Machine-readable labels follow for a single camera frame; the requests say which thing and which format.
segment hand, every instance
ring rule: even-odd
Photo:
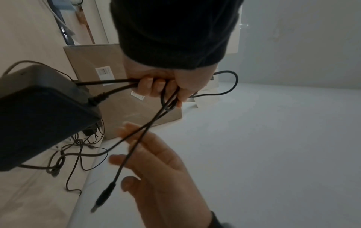
[[[126,137],[139,126],[126,123],[118,132]],[[134,146],[141,132],[130,137]],[[111,155],[109,162],[120,165],[125,155]],[[212,221],[202,195],[180,157],[158,136],[147,133],[125,165],[139,178],[129,176],[121,182],[124,192],[135,199],[146,228],[207,228]]]
[[[179,86],[177,107],[181,107],[182,102],[205,87],[217,68],[217,64],[214,64],[195,70],[162,69],[143,65],[126,55],[123,58],[123,65],[128,78],[141,79],[136,89],[139,95],[159,97],[164,89],[165,80],[170,80],[166,86],[167,100]]]

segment white cable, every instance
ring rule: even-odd
[[[67,30],[67,32],[69,32],[70,36],[74,36],[75,32],[73,32],[55,13],[54,11],[50,8],[50,6],[48,5],[48,3],[46,2],[46,0],[41,0],[46,7],[50,10],[50,12],[52,13],[52,15],[54,15],[55,19]]]

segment gray wall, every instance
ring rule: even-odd
[[[246,0],[241,22],[219,66],[240,82],[361,88],[361,1]]]

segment barcode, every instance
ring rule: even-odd
[[[115,79],[110,66],[95,68],[95,71],[97,72],[99,79],[102,81]]]

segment connector tip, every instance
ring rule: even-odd
[[[90,213],[94,213],[98,209],[97,205],[94,205],[94,207],[90,210]]]

